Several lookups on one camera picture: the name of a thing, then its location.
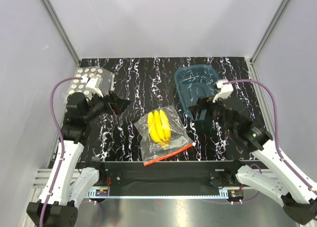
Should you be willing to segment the yellow toy banana bunch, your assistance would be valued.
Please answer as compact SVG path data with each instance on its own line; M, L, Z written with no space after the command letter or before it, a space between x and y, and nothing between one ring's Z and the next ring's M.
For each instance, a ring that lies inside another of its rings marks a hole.
M154 143L167 148L171 141L171 126L163 109L148 114L148 133Z

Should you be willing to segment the clear zip bag orange zipper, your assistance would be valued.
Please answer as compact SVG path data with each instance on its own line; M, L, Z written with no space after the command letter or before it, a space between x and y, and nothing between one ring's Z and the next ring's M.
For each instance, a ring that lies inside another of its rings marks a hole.
M152 110L134 126L142 137L140 150L144 166L170 158L195 145L174 106Z

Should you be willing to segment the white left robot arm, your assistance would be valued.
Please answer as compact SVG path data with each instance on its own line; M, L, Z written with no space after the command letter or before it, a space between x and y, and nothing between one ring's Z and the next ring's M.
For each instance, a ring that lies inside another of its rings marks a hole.
M59 127L56 160L37 202L29 202L27 214L37 227L73 227L78 208L93 185L106 182L104 164L91 161L73 181L77 162L90 132L90 123L102 114L120 115L131 102L110 92L86 98L82 92L68 96L63 124Z

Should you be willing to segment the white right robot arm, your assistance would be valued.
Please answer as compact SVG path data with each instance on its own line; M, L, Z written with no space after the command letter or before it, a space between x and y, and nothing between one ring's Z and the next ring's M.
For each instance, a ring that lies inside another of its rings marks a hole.
M260 160L273 177L234 160L221 172L229 185L243 184L278 203L293 221L306 225L317 218L317 184L276 148L272 135L250 119L247 107L237 98L213 102L201 97L189 110L196 120L214 120L227 128L235 142Z

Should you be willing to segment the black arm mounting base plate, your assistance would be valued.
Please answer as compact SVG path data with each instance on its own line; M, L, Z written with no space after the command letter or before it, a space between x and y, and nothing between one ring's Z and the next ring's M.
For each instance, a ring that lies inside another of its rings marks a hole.
M91 161L79 162L77 168L85 168ZM239 187L238 181L233 175L229 174L240 167L240 165L256 165L256 170L261 170L263 174L269 174L268 167L259 160L249 161L167 161L157 162L144 166L142 162L101 162L106 169L106 180L103 183L95 185L101 186L107 183L111 184L111 178L122 175L127 182L131 181L156 181L171 182L175 180L180 182L181 178L186 181L208 182L213 187L222 189L226 185Z

